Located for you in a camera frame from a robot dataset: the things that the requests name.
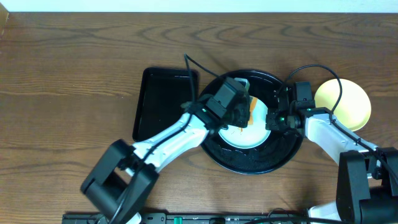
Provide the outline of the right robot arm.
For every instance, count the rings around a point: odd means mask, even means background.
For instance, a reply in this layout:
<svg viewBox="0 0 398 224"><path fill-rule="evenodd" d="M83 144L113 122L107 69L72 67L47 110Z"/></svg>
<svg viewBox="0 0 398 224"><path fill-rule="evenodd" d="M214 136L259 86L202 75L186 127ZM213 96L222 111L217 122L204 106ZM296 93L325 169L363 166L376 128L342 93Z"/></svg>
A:
<svg viewBox="0 0 398 224"><path fill-rule="evenodd" d="M312 207L313 218L347 223L397 222L397 149L378 147L344 127L327 108L317 108L307 84L275 91L266 129L292 132L320 146L337 164L336 199Z"/></svg>

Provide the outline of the light blue plate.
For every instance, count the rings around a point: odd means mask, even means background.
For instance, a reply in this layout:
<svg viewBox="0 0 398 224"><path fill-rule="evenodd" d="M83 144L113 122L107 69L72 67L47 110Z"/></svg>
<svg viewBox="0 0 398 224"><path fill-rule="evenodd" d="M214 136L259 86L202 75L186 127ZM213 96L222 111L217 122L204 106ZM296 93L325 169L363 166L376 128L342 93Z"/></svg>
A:
<svg viewBox="0 0 398 224"><path fill-rule="evenodd" d="M227 129L221 129L219 135L230 146L239 149L250 149L265 142L270 131L266 129L266 115L268 107L258 99L253 112L254 123L246 128L228 125Z"/></svg>

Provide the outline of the yellow plate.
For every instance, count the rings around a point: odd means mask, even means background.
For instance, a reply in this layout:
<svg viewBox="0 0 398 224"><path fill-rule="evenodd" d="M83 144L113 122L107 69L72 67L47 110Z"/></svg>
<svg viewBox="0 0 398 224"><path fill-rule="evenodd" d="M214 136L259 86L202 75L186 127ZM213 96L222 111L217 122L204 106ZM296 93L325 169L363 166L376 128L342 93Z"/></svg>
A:
<svg viewBox="0 0 398 224"><path fill-rule="evenodd" d="M355 82L341 79L342 96L334 111L339 122L351 131L363 128L371 116L371 102L367 93ZM337 79L328 80L315 92L316 107L332 109L340 94Z"/></svg>

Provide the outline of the orange and green sponge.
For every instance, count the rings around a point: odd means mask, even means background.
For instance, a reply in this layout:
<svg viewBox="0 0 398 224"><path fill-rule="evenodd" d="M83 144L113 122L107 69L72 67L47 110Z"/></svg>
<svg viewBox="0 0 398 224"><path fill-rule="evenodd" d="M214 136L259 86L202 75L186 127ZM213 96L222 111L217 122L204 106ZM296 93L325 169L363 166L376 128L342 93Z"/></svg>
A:
<svg viewBox="0 0 398 224"><path fill-rule="evenodd" d="M253 123L254 123L253 112L255 110L258 99L256 97L250 96L250 100L251 100L250 105L249 105L250 117L249 117L248 125L253 125Z"/></svg>

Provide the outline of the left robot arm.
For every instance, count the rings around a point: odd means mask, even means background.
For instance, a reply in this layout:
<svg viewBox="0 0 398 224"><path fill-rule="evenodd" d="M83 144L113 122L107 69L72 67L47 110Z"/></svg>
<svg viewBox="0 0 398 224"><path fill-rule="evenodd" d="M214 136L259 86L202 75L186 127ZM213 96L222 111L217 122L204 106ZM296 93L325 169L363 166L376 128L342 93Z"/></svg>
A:
<svg viewBox="0 0 398 224"><path fill-rule="evenodd" d="M160 171L227 125L246 127L251 99L210 94L189 102L180 119L161 133L128 145L117 140L102 155L80 190L109 223L140 223L139 213Z"/></svg>

